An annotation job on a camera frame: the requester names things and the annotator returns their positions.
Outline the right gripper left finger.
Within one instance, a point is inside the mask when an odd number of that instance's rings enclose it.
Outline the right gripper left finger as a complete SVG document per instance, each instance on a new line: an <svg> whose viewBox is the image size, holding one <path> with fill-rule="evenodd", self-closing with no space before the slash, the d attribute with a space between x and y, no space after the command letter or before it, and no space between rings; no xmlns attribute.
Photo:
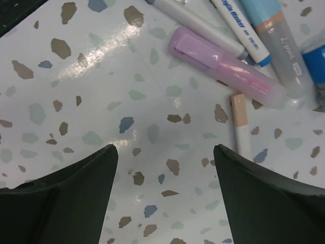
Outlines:
<svg viewBox="0 0 325 244"><path fill-rule="evenodd" d="M98 243L118 164L114 145L1 189L1 243Z"/></svg>

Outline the white pen orange cap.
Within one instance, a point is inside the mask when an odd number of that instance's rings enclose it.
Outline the white pen orange cap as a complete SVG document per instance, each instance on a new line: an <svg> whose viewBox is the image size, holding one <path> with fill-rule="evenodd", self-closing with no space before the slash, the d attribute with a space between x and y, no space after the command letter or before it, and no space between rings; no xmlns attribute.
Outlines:
<svg viewBox="0 0 325 244"><path fill-rule="evenodd" d="M252 160L248 129L246 99L243 94L231 95L231 105L236 133L237 151L242 157Z"/></svg>

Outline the blue white marker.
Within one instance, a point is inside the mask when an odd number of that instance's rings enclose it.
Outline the blue white marker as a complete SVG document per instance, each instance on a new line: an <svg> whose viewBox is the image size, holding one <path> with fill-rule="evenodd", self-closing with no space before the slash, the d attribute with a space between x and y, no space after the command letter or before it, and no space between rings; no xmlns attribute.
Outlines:
<svg viewBox="0 0 325 244"><path fill-rule="evenodd" d="M261 67L270 64L269 51L251 26L239 3L232 0L215 0L212 3L248 51L252 60Z"/></svg>

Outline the pink highlighter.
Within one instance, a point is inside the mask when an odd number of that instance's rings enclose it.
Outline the pink highlighter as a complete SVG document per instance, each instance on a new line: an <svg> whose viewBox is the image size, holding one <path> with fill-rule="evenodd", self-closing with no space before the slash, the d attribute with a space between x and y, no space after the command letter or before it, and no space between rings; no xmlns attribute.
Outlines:
<svg viewBox="0 0 325 244"><path fill-rule="evenodd" d="M168 50L207 76L264 106L278 109L287 100L283 85L183 26L172 35Z"/></svg>

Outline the blue grey correction bottle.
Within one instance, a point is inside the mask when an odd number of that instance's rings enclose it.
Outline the blue grey correction bottle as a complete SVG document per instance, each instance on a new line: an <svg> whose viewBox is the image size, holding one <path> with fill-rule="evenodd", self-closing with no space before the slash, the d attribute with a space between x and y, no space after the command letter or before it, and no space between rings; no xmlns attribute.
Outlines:
<svg viewBox="0 0 325 244"><path fill-rule="evenodd" d="M324 44L306 49L302 57L315 84L318 99L324 103Z"/></svg>

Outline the grey white pen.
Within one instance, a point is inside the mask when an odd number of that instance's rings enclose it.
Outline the grey white pen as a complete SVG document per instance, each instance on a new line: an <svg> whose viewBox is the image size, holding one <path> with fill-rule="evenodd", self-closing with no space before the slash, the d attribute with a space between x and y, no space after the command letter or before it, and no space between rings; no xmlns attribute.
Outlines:
<svg viewBox="0 0 325 244"><path fill-rule="evenodd" d="M147 3L154 5L195 34L233 54L239 60L244 60L249 56L242 44L219 31L217 27L180 2L175 0L148 0Z"/></svg>

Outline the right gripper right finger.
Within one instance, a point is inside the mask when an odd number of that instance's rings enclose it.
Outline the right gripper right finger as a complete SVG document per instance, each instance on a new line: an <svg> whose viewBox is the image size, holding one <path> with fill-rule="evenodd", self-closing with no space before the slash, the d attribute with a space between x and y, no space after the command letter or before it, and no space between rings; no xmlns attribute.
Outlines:
<svg viewBox="0 0 325 244"><path fill-rule="evenodd" d="M222 144L215 167L234 243L324 243L324 189L290 179Z"/></svg>

